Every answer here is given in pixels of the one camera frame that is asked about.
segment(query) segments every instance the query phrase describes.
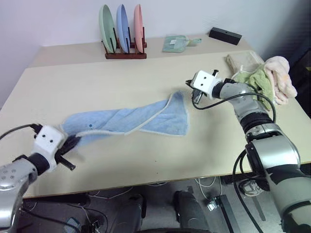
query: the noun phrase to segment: plate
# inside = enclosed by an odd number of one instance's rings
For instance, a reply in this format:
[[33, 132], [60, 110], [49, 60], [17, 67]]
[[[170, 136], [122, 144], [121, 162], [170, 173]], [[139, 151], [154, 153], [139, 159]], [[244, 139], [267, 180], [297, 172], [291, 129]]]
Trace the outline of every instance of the plate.
[[126, 16], [126, 11], [124, 5], [120, 5], [117, 10], [117, 27], [119, 34], [119, 41], [121, 48], [125, 53], [129, 53], [130, 48], [130, 36], [128, 33], [128, 21]]
[[99, 11], [99, 28], [103, 43], [109, 53], [113, 53], [113, 50], [116, 51], [117, 48], [117, 41], [113, 32], [114, 27], [115, 25], [109, 7], [107, 5], [102, 6]]
[[135, 7], [134, 11], [134, 30], [137, 49], [139, 52], [143, 53], [142, 39], [144, 37], [144, 32], [142, 28], [142, 15], [140, 4]]

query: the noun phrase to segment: green cloth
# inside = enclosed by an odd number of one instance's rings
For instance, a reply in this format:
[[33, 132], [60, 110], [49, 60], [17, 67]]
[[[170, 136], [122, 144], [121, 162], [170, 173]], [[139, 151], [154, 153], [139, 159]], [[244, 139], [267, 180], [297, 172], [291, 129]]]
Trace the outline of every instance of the green cloth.
[[[271, 101], [273, 100], [272, 86], [269, 78], [263, 71], [263, 65], [259, 66], [254, 73], [240, 71], [240, 73], [234, 77], [234, 80], [236, 82], [247, 83], [254, 86], [258, 93], [268, 97]], [[260, 98], [260, 101], [262, 101], [266, 109], [271, 109], [271, 106], [267, 100]]]

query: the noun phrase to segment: dish rack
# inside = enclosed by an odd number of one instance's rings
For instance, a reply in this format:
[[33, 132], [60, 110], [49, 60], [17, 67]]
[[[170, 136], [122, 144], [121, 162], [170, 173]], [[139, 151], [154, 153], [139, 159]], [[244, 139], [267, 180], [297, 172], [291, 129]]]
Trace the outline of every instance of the dish rack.
[[115, 28], [113, 28], [113, 33], [114, 33], [114, 36], [115, 36], [115, 39], [117, 42], [116, 47], [117, 47], [117, 49], [120, 49], [120, 52], [115, 51], [115, 49], [112, 46], [113, 53], [109, 53], [107, 51], [106, 46], [104, 45], [104, 42], [102, 41], [102, 44], [103, 44], [103, 46], [105, 48], [105, 52], [106, 52], [105, 53], [106, 59], [146, 59], [147, 58], [147, 54], [145, 53], [145, 48], [147, 47], [147, 43], [145, 41], [145, 27], [142, 27], [142, 31], [143, 31], [142, 51], [143, 51], [143, 53], [138, 51], [135, 38], [134, 38], [134, 42], [132, 42], [131, 34], [130, 34], [130, 28], [128, 27], [127, 29], [128, 29], [128, 34], [129, 34], [129, 38], [130, 38], [130, 41], [128, 41], [128, 39], [126, 39], [127, 48], [129, 51], [130, 51], [130, 49], [135, 49], [135, 52], [125, 53], [122, 50], [122, 48], [120, 46], [120, 41], [116, 35], [116, 30], [115, 30]]

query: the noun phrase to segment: pink plate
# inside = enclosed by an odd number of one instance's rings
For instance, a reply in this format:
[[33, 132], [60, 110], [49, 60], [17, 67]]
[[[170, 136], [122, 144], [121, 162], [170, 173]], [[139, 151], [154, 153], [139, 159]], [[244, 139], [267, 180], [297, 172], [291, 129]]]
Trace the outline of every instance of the pink plate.
[[135, 30], [135, 40], [136, 40], [137, 49], [139, 52], [143, 53], [142, 38], [144, 36], [144, 33], [142, 29], [142, 16], [141, 16], [140, 4], [138, 4], [135, 7], [135, 11], [134, 11], [134, 30]]

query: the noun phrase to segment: green plate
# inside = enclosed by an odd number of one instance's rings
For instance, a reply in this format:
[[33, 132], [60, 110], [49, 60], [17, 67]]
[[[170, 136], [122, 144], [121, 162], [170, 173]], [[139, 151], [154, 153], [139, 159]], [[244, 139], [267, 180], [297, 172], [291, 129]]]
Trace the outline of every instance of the green plate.
[[107, 5], [102, 6], [99, 11], [99, 28], [103, 43], [109, 53], [113, 53], [113, 50], [116, 51], [117, 48], [117, 42], [113, 32], [114, 27], [115, 25], [109, 7]]

